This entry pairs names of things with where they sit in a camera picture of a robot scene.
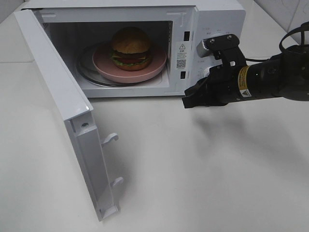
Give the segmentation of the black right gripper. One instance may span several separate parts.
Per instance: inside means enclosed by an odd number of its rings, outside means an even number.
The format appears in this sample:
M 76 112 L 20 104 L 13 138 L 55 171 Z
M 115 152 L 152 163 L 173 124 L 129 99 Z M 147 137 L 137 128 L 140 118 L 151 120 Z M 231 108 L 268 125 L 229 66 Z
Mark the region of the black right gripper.
M 238 73 L 246 65 L 243 53 L 239 47 L 212 52 L 215 58 L 222 61 L 222 65 L 210 68 L 208 77 L 198 80 L 184 91 L 182 102 L 185 109 L 244 101 L 238 87 Z

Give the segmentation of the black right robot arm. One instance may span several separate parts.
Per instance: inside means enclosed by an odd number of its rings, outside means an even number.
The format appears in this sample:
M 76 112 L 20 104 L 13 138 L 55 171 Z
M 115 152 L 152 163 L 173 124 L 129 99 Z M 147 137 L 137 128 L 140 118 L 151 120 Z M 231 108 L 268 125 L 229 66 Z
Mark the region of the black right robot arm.
M 182 101 L 185 108 L 193 108 L 279 97 L 309 100 L 308 45 L 292 45 L 253 65 L 211 67 L 205 78 L 185 91 Z

